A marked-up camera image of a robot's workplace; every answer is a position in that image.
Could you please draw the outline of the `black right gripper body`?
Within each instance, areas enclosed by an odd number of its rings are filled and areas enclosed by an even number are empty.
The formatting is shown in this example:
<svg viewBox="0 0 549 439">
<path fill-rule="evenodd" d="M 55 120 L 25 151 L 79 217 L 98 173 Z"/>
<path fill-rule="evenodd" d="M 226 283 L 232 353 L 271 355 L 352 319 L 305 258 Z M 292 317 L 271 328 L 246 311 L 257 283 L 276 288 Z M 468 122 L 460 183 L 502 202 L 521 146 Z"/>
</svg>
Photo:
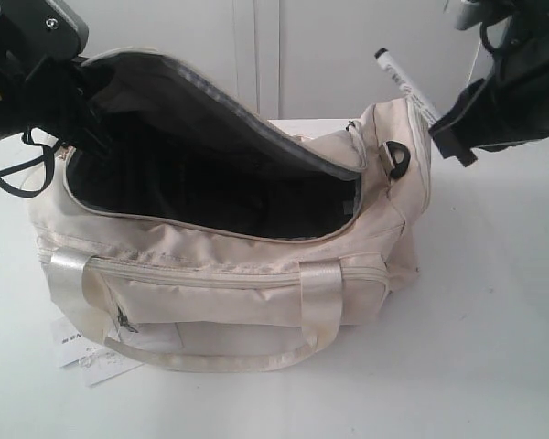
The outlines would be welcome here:
<svg viewBox="0 0 549 439">
<path fill-rule="evenodd" d="M 501 151 L 549 137 L 549 1 L 489 1 L 480 28 L 494 60 L 495 132 L 481 147 Z"/>
</svg>

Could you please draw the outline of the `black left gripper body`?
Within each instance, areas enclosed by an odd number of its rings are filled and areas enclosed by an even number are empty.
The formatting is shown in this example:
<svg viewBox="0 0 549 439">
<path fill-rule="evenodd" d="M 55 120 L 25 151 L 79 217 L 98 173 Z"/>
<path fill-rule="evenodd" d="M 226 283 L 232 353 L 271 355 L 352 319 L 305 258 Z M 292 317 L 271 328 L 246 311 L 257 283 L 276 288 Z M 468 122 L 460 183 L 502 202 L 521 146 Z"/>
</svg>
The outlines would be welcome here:
<svg viewBox="0 0 549 439">
<path fill-rule="evenodd" d="M 87 135 L 81 53 L 60 59 L 44 49 L 0 47 L 0 137 L 34 128 L 56 137 Z"/>
</svg>

